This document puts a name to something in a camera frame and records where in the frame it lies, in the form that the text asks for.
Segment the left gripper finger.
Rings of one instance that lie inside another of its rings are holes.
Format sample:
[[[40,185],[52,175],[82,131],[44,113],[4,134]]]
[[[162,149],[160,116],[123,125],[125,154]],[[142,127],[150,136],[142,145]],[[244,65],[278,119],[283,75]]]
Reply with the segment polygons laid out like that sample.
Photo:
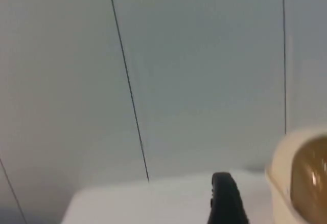
[[[210,206],[208,224],[249,223],[237,184],[228,172],[212,175]]]

